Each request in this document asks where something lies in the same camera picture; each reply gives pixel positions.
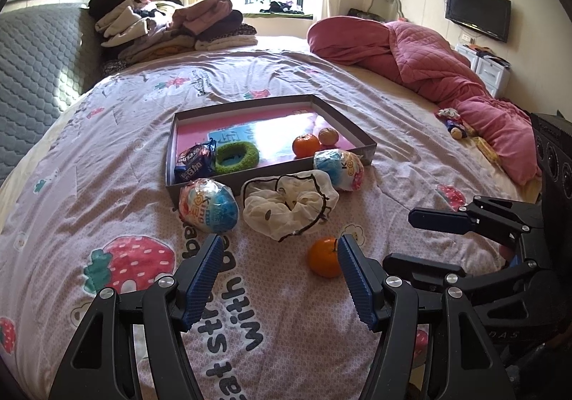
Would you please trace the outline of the pink quilted blanket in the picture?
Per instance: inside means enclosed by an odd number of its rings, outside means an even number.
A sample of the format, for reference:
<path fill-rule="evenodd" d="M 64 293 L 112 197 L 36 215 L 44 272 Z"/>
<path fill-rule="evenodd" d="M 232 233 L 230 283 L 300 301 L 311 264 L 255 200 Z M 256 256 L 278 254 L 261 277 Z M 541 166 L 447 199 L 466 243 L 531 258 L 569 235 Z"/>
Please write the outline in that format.
<path fill-rule="evenodd" d="M 468 60 L 436 31 L 406 21 L 330 16 L 314 23 L 306 39 L 310 51 L 324 60 L 365 68 L 441 109 L 456 109 L 520 186 L 540 176 L 529 116 L 490 95 Z"/>

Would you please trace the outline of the pile of folded clothes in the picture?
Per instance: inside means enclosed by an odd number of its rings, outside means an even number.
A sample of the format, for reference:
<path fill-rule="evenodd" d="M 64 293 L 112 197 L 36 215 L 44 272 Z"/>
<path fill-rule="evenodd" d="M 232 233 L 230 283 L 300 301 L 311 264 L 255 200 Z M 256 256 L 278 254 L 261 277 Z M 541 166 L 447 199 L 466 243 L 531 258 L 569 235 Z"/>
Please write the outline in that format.
<path fill-rule="evenodd" d="M 231 0 L 89 0 L 102 56 L 126 65 L 192 50 L 226 50 L 258 43 Z"/>

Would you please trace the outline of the orange tangerine with stem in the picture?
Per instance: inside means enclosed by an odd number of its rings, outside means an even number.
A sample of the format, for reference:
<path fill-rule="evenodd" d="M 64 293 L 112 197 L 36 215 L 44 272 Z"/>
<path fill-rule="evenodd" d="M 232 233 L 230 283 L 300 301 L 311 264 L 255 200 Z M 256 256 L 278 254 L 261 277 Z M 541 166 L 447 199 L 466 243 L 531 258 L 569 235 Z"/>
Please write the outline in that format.
<path fill-rule="evenodd" d="M 337 257 L 337 239 L 329 236 L 316 240 L 308 249 L 306 263 L 320 277 L 332 279 L 340 276 L 342 271 Z"/>

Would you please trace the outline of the black flat tv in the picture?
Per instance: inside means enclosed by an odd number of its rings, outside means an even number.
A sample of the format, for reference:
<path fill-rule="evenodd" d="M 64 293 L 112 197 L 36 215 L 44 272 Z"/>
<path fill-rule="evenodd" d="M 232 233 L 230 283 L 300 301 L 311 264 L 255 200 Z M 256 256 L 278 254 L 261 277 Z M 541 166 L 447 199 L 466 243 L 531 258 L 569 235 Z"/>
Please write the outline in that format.
<path fill-rule="evenodd" d="M 447 20 L 502 43 L 508 42 L 511 15 L 510 0 L 446 0 Z"/>

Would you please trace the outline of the grey quilted headboard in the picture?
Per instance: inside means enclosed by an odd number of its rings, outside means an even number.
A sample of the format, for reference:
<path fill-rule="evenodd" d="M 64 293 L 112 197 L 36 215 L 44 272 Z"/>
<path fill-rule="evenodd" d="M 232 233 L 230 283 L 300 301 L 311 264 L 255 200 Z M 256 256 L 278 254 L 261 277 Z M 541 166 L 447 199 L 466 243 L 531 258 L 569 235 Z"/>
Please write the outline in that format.
<path fill-rule="evenodd" d="M 1 178 L 102 79 L 95 21 L 78 4 L 1 15 Z"/>

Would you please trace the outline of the blue oreo cookie packet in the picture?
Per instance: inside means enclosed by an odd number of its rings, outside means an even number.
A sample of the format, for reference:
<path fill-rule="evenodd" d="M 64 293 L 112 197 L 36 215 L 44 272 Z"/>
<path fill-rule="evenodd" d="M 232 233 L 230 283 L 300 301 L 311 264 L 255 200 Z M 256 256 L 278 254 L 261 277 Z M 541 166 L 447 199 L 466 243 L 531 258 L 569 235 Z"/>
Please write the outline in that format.
<path fill-rule="evenodd" d="M 216 141 L 210 138 L 205 143 L 197 143 L 177 157 L 173 169 L 177 183 L 187 183 L 199 178 L 208 178 L 215 173 Z"/>

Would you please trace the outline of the walnut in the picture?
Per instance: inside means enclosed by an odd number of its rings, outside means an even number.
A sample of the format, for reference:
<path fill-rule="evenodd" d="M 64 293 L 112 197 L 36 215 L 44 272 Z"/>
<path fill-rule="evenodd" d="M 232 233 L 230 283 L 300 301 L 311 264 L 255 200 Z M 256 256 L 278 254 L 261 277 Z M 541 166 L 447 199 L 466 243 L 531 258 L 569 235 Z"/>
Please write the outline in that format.
<path fill-rule="evenodd" d="M 331 127 L 325 127 L 318 133 L 318 140 L 321 146 L 334 147 L 339 141 L 339 132 Z"/>

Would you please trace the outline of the pink strawberry bed sheet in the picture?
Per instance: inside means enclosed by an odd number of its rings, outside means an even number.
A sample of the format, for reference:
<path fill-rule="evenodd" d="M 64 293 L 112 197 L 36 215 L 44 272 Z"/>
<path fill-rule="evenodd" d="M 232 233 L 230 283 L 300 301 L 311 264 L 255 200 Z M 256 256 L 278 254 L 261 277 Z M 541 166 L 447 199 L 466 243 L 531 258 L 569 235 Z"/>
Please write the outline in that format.
<path fill-rule="evenodd" d="M 166 59 L 98 83 L 21 185 L 1 233 L 1 359 L 32 399 L 57 367 L 96 292 L 147 287 L 193 256 L 204 235 L 183 225 L 165 186 L 176 113 L 314 94 L 376 141 L 362 188 L 344 193 L 323 236 L 351 232 L 372 258 L 403 253 L 467 272 L 495 271 L 495 244 L 412 229 L 416 206 L 523 192 L 455 142 L 415 93 L 306 51 L 234 50 Z M 208 399 L 355 399 L 377 336 L 342 279 L 307 267 L 311 234 L 276 242 L 238 224 L 204 317 L 183 337 Z"/>

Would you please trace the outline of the white drawstring cloth bag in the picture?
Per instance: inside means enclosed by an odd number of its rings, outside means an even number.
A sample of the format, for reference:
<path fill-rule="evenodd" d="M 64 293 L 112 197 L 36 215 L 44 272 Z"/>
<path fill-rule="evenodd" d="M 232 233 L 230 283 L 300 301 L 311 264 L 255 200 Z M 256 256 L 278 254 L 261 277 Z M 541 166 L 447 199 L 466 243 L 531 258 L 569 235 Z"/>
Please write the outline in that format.
<path fill-rule="evenodd" d="M 339 201 L 328 173 L 320 169 L 250 179 L 241 197 L 246 225 L 277 242 L 320 231 Z"/>

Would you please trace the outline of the yellow snack packet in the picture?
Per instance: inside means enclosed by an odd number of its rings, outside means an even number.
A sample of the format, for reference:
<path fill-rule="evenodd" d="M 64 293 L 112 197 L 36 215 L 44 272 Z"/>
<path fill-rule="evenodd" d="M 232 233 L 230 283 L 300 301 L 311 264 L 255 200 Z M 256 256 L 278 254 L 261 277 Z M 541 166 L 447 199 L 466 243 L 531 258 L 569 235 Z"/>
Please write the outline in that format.
<path fill-rule="evenodd" d="M 478 150 L 485 156 L 485 158 L 493 165 L 500 166 L 500 159 L 493 148 L 481 137 L 474 137 L 473 142 L 475 143 Z"/>

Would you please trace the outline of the white drawer cabinet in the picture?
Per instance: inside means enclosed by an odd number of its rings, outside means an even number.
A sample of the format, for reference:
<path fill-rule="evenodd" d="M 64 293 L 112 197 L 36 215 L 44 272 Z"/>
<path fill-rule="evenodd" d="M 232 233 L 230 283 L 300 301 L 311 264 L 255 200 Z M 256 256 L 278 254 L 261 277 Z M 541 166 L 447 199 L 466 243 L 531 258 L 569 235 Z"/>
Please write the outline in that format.
<path fill-rule="evenodd" d="M 509 83 L 511 64 L 489 51 L 456 44 L 455 51 L 470 62 L 471 70 L 479 76 L 493 98 L 500 99 Z"/>

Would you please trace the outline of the blue surprise egg toy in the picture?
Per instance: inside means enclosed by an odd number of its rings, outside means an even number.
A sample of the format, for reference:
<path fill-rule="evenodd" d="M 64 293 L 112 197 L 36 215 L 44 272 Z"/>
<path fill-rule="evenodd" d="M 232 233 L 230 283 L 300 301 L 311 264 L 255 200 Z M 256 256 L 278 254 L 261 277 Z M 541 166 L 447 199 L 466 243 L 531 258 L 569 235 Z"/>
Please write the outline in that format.
<path fill-rule="evenodd" d="M 338 148 L 318 151 L 313 157 L 313 166 L 331 179 L 338 191 L 352 192 L 361 188 L 365 167 L 361 158 L 353 152 Z"/>

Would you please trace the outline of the clothes on window sill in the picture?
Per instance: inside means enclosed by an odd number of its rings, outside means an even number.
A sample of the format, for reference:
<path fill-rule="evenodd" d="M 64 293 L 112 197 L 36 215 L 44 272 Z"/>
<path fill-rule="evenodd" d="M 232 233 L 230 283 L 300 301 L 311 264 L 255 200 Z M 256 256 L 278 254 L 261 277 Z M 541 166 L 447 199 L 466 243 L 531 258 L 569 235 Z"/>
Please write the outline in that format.
<path fill-rule="evenodd" d="M 300 15 L 305 13 L 297 8 L 292 2 L 280 2 L 272 0 L 266 7 L 260 10 L 261 14 L 278 14 L 278 15 Z"/>

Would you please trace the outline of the red blue surprise egg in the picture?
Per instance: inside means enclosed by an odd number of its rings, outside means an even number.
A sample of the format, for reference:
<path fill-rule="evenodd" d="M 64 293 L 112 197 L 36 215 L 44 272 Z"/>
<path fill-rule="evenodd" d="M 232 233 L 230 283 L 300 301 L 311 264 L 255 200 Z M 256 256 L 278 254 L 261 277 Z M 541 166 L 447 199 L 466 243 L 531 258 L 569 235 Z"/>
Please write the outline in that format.
<path fill-rule="evenodd" d="M 189 182 L 179 192 L 182 221 L 206 233 L 229 232 L 237 225 L 237 202 L 232 190 L 210 178 Z"/>

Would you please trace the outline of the small toy figure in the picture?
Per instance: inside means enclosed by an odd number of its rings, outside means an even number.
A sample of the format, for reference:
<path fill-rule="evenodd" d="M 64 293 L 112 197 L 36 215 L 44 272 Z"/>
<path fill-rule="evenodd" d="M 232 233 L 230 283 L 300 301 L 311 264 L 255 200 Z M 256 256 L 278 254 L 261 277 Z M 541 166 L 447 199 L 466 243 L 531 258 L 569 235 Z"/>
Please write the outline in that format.
<path fill-rule="evenodd" d="M 462 119 L 454 108 L 439 109 L 435 116 L 445 125 L 447 131 L 455 140 L 474 137 L 476 134 L 474 129 Z"/>

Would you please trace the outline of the pink chinese workbook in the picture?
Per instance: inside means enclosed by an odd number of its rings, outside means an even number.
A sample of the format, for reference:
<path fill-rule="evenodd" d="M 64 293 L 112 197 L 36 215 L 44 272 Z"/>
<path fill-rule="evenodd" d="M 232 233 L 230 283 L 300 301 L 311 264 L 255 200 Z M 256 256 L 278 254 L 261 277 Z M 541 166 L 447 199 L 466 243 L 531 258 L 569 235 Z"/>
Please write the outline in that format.
<path fill-rule="evenodd" d="M 358 139 L 341 122 L 312 105 L 277 105 L 202 116 L 180 115 L 174 123 L 173 156 L 213 138 L 218 145 L 253 143 L 259 152 L 259 165 L 275 165 L 296 159 L 292 150 L 296 137 L 317 136 L 325 127 L 338 130 L 338 148 L 349 150 L 359 145 Z"/>

